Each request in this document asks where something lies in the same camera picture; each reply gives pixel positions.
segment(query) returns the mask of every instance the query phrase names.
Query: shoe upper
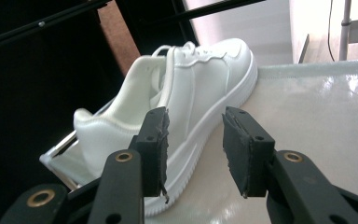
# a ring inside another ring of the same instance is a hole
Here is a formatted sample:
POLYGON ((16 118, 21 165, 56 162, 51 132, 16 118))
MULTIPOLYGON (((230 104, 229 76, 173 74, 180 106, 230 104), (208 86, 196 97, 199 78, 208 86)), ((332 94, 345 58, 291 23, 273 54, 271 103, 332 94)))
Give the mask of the shoe upper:
POLYGON ((128 148, 145 114, 156 107, 169 109, 168 160, 208 110, 240 82, 251 63, 251 52, 240 39, 210 47, 188 42, 183 47, 162 46, 132 65, 116 99, 101 115, 85 109, 74 115, 79 145, 89 170, 102 173, 112 152, 128 148), (167 49, 166 56, 158 56, 167 49))

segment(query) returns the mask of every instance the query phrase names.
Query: cable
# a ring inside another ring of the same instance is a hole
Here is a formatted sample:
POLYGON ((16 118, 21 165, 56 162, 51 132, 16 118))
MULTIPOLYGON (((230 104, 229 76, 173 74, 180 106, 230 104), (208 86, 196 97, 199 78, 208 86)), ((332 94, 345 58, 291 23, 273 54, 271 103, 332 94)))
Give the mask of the cable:
POLYGON ((331 53, 331 48, 330 48, 330 23, 331 23, 331 12, 332 11, 333 11, 333 0, 330 0, 330 15, 328 17, 327 46, 328 46, 328 51, 330 52, 330 57, 333 60, 333 62, 335 62, 333 54, 331 53))

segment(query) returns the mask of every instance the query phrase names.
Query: white rubber sole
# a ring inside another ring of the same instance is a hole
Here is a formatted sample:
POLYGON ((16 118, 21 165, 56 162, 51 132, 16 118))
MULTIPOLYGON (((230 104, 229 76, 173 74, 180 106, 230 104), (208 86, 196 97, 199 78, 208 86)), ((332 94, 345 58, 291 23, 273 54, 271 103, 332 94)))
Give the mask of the white rubber sole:
POLYGON ((168 158, 168 178, 165 188, 170 196, 170 201, 166 204, 164 197, 145 198, 146 217, 152 217, 163 212, 178 199, 193 175, 206 141, 213 130, 221 123, 221 115, 225 112, 226 106, 239 107, 243 105, 251 95, 256 82, 257 65, 251 52, 250 68, 240 83, 205 113, 188 135, 187 141, 176 149, 176 152, 179 152, 180 155, 168 158))

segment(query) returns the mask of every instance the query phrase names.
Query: sneaker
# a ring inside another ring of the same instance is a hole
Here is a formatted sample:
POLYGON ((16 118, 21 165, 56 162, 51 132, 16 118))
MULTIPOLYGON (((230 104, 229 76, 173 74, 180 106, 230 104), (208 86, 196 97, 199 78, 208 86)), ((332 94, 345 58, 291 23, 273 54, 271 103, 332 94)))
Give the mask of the sneaker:
POLYGON ((169 109, 168 160, 165 198, 145 198, 145 215, 170 207, 190 179, 208 136, 220 123, 227 105, 239 107, 257 80, 254 56, 240 39, 210 47, 186 43, 162 46, 132 65, 116 99, 101 115, 75 112, 78 144, 90 172, 99 177, 106 158, 127 148, 142 126, 145 114, 156 107, 169 109), (158 56, 162 50, 166 56, 158 56))

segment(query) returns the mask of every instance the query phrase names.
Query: shoe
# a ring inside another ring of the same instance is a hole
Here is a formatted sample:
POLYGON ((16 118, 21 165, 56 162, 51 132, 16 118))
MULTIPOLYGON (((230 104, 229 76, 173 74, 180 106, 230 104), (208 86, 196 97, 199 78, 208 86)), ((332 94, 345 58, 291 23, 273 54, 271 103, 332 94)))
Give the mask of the shoe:
POLYGON ((145 215, 170 207, 190 179, 203 146, 221 122, 226 106, 241 106, 257 80, 254 56, 240 39, 210 47, 162 46, 132 65, 113 103, 93 117, 75 112, 74 126, 90 172, 99 177, 106 158, 127 148, 141 128, 145 114, 156 107, 169 109, 167 181, 170 196, 145 198, 145 215), (162 50, 166 56, 159 56, 162 50))

